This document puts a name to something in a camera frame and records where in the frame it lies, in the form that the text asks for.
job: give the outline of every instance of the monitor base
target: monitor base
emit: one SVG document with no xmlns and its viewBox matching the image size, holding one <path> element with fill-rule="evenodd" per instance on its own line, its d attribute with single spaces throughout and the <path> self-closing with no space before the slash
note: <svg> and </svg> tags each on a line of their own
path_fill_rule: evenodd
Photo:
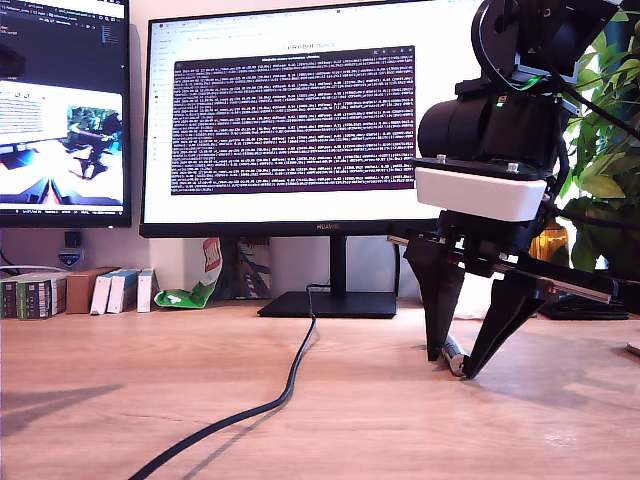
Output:
<svg viewBox="0 0 640 480">
<path fill-rule="evenodd" d="M 393 292 L 347 292 L 334 296 L 312 292 L 313 311 L 318 318 L 393 318 L 396 296 Z M 309 316 L 306 292 L 287 292 L 258 311 L 261 317 L 302 318 Z"/>
</svg>

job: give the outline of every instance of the monitor bezel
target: monitor bezel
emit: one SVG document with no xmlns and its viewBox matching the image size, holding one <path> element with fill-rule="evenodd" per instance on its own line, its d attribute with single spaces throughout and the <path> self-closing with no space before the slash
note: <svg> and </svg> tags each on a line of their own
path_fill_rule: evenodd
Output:
<svg viewBox="0 0 640 480">
<path fill-rule="evenodd" d="M 125 78 L 122 92 L 122 178 L 123 178 L 123 210 L 121 215 L 98 213 L 0 213 L 0 228 L 104 228 L 131 227 L 131 17 L 129 0 L 120 0 L 124 6 L 125 22 L 125 57 L 123 75 Z"/>
<path fill-rule="evenodd" d="M 306 237 L 306 236 L 365 236 L 385 235 L 393 228 L 413 230 L 431 230 L 434 218 L 425 219 L 375 219 L 375 220 L 310 220 L 304 222 L 202 222 L 202 223 L 148 223 L 145 222 L 146 184 L 147 184 L 147 148 L 149 128 L 149 77 L 151 73 L 151 36 L 153 25 L 168 22 L 204 20 L 224 17 L 244 17 L 249 15 L 268 15 L 273 13 L 302 12 L 309 10 L 327 10 L 334 8 L 364 7 L 371 5 L 391 5 L 405 3 L 426 3 L 432 0 L 384 0 L 368 2 L 350 2 L 291 7 L 269 10 L 251 10 L 226 12 L 207 15 L 165 17 L 150 19 L 147 29 L 147 67 L 145 87 L 145 123 L 142 156 L 142 197 L 139 234 L 144 238 L 202 238 L 210 236 L 268 236 L 268 237 Z"/>
</svg>

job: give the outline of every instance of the green plant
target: green plant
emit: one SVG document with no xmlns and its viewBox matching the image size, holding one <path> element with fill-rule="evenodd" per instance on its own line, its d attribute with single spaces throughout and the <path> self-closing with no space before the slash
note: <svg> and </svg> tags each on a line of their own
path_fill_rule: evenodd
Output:
<svg viewBox="0 0 640 480">
<path fill-rule="evenodd" d="M 621 12 L 613 21 L 629 22 Z M 591 100 L 608 113 L 640 127 L 640 21 L 635 24 L 628 46 L 607 45 L 602 32 L 593 43 L 594 52 L 580 59 L 577 90 L 592 92 Z M 572 183 L 580 197 L 566 209 L 573 213 L 607 220 L 640 224 L 640 143 L 620 128 L 611 125 L 595 112 L 567 98 L 580 108 L 580 115 L 570 120 L 568 131 L 576 134 L 571 149 L 576 163 L 564 185 L 565 195 Z M 576 243 L 571 259 L 576 268 L 593 271 L 600 255 L 616 276 L 640 279 L 640 234 L 574 222 Z"/>
</svg>

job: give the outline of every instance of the terminal window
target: terminal window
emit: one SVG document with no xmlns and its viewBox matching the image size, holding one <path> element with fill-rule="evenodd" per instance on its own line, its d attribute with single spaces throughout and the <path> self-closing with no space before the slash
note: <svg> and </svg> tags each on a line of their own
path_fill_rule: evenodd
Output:
<svg viewBox="0 0 640 480">
<path fill-rule="evenodd" d="M 412 189 L 415 48 L 180 61 L 172 195 Z"/>
</svg>

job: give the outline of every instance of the monitor stand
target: monitor stand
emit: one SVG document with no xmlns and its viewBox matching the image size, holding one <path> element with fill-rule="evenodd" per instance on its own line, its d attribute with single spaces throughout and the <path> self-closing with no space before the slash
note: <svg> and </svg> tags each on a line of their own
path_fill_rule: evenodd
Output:
<svg viewBox="0 0 640 480">
<path fill-rule="evenodd" d="M 393 292 L 347 292 L 347 237 L 329 237 L 331 292 L 312 291 L 313 311 L 318 318 L 392 318 L 396 314 Z M 309 316 L 306 292 L 287 292 L 258 311 L 262 317 Z"/>
</svg>

